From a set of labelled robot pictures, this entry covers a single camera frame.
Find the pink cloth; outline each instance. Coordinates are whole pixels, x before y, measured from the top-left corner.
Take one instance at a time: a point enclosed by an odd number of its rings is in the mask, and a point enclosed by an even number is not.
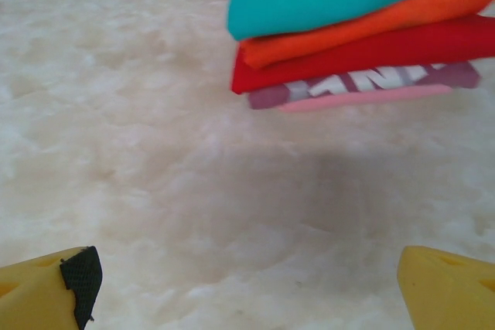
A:
[[[398,100],[414,100],[417,98],[438,94],[448,94],[451,92],[451,87],[442,84],[435,84],[427,86],[403,87],[392,90],[375,90],[371,92],[321,96],[283,104],[278,108],[279,110],[285,112],[317,111],[351,104],[384,104]]]

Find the white fluffy rug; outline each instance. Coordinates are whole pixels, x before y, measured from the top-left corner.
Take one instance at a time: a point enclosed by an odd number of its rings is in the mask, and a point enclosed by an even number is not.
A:
[[[483,87],[314,114],[229,91],[227,0],[0,0],[0,265],[95,245],[89,330],[410,330],[402,248],[495,256]]]

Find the orange cloth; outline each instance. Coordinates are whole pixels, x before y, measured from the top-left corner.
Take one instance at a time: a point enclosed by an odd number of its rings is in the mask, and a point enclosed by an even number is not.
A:
[[[404,0],[364,17],[309,32],[247,39],[241,42],[241,48],[245,63],[260,69],[382,32],[476,14],[492,1]]]

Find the black tape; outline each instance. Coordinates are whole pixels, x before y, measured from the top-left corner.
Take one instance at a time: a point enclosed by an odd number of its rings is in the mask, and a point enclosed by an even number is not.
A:
[[[60,264],[63,281],[67,290],[76,296],[74,317],[80,330],[84,330],[88,321],[93,321],[96,297],[103,281],[100,258],[96,247],[88,247]]]

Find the floor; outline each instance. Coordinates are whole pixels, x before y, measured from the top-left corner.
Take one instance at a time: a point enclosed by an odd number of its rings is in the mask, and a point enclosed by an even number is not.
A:
[[[87,330],[412,330],[404,246],[495,255],[495,60],[474,91],[250,111],[226,1],[0,0],[0,265],[95,245]]]

